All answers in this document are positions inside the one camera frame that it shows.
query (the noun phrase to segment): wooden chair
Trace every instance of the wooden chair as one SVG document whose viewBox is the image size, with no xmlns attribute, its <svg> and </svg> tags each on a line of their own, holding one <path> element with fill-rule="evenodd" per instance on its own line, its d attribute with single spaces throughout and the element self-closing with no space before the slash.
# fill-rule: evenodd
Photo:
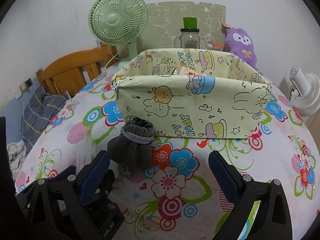
<svg viewBox="0 0 320 240">
<path fill-rule="evenodd" d="M 87 70 L 92 81 L 101 74 L 99 61 L 105 64 L 116 54 L 116 47 L 102 44 L 101 48 L 77 51 L 63 56 L 51 63 L 44 71 L 37 71 L 36 76 L 39 84 L 51 94 L 64 94 L 66 91 L 74 97 L 86 85 L 84 75 L 80 69 L 82 66 Z M 113 59 L 109 66 L 118 60 Z"/>
</svg>

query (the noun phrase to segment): fan center cap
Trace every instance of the fan center cap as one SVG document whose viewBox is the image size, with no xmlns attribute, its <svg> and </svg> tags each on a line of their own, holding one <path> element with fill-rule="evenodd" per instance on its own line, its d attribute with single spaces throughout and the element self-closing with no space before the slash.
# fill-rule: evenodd
<svg viewBox="0 0 320 240">
<path fill-rule="evenodd" d="M 118 15 L 116 15 L 115 13 L 111 13 L 107 17 L 107 22 L 110 24 L 115 24 L 117 20 L 118 20 Z"/>
</svg>

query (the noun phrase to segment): plush toy face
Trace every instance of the plush toy face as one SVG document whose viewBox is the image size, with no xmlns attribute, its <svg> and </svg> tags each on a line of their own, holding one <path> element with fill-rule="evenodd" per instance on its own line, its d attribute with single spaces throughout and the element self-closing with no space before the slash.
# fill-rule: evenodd
<svg viewBox="0 0 320 240">
<path fill-rule="evenodd" d="M 253 44 L 248 34 L 243 29 L 231 28 L 227 30 L 226 43 L 230 49 L 243 48 L 253 51 Z"/>
</svg>

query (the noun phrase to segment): dark gray bedding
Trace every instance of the dark gray bedding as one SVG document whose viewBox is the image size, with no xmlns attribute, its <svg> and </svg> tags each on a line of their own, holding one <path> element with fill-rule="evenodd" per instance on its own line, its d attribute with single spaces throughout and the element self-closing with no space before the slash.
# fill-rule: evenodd
<svg viewBox="0 0 320 240">
<path fill-rule="evenodd" d="M 64 95 L 47 95 L 43 87 L 36 90 L 21 119 L 22 140 L 27 146 L 27 153 L 66 101 Z"/>
</svg>

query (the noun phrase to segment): floral tablecloth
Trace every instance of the floral tablecloth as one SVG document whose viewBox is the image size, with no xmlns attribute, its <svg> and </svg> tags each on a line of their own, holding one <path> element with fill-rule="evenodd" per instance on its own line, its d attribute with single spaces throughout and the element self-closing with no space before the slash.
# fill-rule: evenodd
<svg viewBox="0 0 320 240">
<path fill-rule="evenodd" d="M 113 66 L 87 84 L 50 122 L 22 166 L 15 183 L 18 192 L 69 165 L 79 170 L 119 135 L 125 120 L 109 84 L 117 71 Z M 157 140 L 160 148 L 152 152 L 152 166 L 121 176 L 109 195 L 125 217 L 114 239 L 212 239 L 233 208 L 209 169 L 212 150 L 256 181 L 281 181 L 293 239 L 305 234 L 319 212 L 319 152 L 297 111 L 274 85 L 248 140 Z M 117 170 L 115 163 L 111 167 Z M 239 239 L 247 236 L 258 205 Z"/>
</svg>

